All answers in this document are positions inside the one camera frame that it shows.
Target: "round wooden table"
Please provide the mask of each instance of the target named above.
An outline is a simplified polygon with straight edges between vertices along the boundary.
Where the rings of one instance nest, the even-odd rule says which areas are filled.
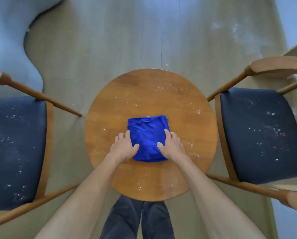
[[[188,80],[161,69],[140,69],[111,81],[92,103],[85,126],[86,148],[93,167],[109,152],[115,136],[127,131],[128,118],[165,115],[187,155],[203,171],[210,167],[217,146],[217,125],[205,96]],[[188,186],[170,160],[128,160],[119,166],[111,187],[130,198],[162,201]]]

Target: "floor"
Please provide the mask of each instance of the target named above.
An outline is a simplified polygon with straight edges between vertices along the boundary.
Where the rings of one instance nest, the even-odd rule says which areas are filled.
[[[272,0],[64,0],[33,24],[25,49],[43,77],[44,93],[83,115],[108,82],[131,70],[170,70],[207,96],[251,61],[284,52]],[[261,77],[238,84],[284,85]],[[92,170],[84,145],[86,117],[59,109],[54,117],[47,192],[80,182]],[[220,144],[210,171],[227,175]],[[267,238],[275,238],[268,199],[218,185]],[[0,238],[33,238],[70,193],[0,226]],[[99,238],[118,197],[110,189],[93,238]],[[176,238],[208,238],[190,192],[166,204]]]

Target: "wooden chair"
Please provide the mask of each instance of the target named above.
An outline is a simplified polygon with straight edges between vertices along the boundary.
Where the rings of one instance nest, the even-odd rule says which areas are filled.
[[[0,85],[30,96],[0,99],[0,225],[74,189],[45,195],[53,146],[53,107],[81,114],[0,71]]]
[[[258,184],[297,177],[297,123],[283,97],[297,81],[278,90],[232,88],[247,76],[297,74],[297,57],[257,60],[236,78],[212,93],[217,126],[229,178],[211,179],[279,200],[297,210],[297,192]]]

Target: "folded blue cloth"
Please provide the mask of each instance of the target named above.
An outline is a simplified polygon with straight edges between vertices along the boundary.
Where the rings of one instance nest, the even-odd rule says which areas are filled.
[[[132,145],[140,145],[140,149],[133,157],[134,160],[144,162],[160,162],[167,160],[157,143],[165,145],[164,129],[170,130],[166,116],[138,117],[128,120],[127,129],[130,130]]]

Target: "chair frame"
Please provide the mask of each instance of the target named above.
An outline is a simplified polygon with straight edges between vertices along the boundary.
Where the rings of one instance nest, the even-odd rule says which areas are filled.
[[[246,191],[264,195],[279,200],[282,204],[297,210],[297,192],[288,190],[274,190],[259,185],[254,185],[247,182],[241,182],[234,169],[233,162],[231,160],[228,144],[226,141],[226,135],[224,131],[224,125],[221,114],[221,102],[220,93],[229,90],[234,85],[238,84],[240,81],[248,76],[256,76],[260,74],[267,73],[282,73],[287,76],[297,74],[297,57],[294,56],[281,56],[281,57],[270,57],[261,60],[256,60],[248,65],[245,70],[239,74],[236,78],[229,81],[227,84],[220,87],[218,90],[213,92],[207,97],[210,102],[215,99],[215,111],[216,119],[219,133],[219,140],[222,147],[222,152],[225,160],[225,164],[228,170],[229,178],[217,176],[207,173],[206,175],[219,182],[231,185]],[[278,90],[282,95],[297,89],[297,81]]]
[[[47,132],[46,132],[46,145],[45,145],[45,153],[43,157],[43,165],[41,169],[39,184],[37,187],[36,195],[34,201],[30,203],[26,203],[24,205],[21,205],[15,209],[12,209],[6,213],[3,213],[0,215],[0,225],[11,221],[12,219],[15,219],[49,201],[52,199],[62,195],[63,193],[66,193],[67,191],[76,188],[78,185],[68,185],[62,189],[58,189],[50,194],[45,195],[48,177],[49,177],[49,168],[50,168],[50,160],[52,155],[52,148],[53,148],[53,107],[58,107],[64,111],[70,112],[74,115],[77,115],[79,117],[82,116],[81,113],[73,110],[72,108],[69,108],[59,102],[56,102],[55,100],[52,100],[51,98],[47,97],[45,94],[38,92],[36,90],[33,90],[29,87],[27,87],[24,84],[21,84],[19,82],[16,82],[12,80],[12,78],[2,72],[0,70],[0,85],[8,85],[11,86],[21,92],[24,92],[38,100],[44,100],[46,101],[46,110],[47,110]]]

